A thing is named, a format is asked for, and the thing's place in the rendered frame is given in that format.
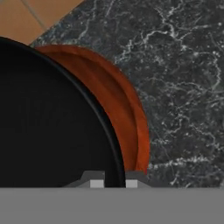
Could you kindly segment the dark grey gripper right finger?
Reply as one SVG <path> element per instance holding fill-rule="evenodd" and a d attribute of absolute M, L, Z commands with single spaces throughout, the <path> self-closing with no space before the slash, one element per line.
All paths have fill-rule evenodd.
<path fill-rule="evenodd" d="M 127 188 L 147 188 L 149 182 L 142 171 L 127 171 L 125 173 Z"/>

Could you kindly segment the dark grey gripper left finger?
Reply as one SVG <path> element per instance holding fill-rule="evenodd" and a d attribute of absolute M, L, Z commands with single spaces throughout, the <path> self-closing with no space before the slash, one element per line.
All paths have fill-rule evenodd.
<path fill-rule="evenodd" d="M 103 171 L 84 171 L 79 180 L 68 184 L 70 188 L 103 188 L 105 174 Z"/>

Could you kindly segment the black bowl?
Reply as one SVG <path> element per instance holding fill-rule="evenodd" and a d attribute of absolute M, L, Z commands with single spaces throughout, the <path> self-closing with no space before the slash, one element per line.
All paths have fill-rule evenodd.
<path fill-rule="evenodd" d="M 125 185 L 109 116 L 58 62 L 0 37 L 0 188 L 66 187 L 85 172 Z"/>

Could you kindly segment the reddish brown wooden bowl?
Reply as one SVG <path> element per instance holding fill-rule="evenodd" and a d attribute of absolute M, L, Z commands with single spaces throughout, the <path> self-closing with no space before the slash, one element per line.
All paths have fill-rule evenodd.
<path fill-rule="evenodd" d="M 150 160 L 150 133 L 143 105 L 129 79 L 99 53 L 77 45 L 36 48 L 79 78 L 107 113 L 122 148 L 127 172 L 146 172 Z"/>

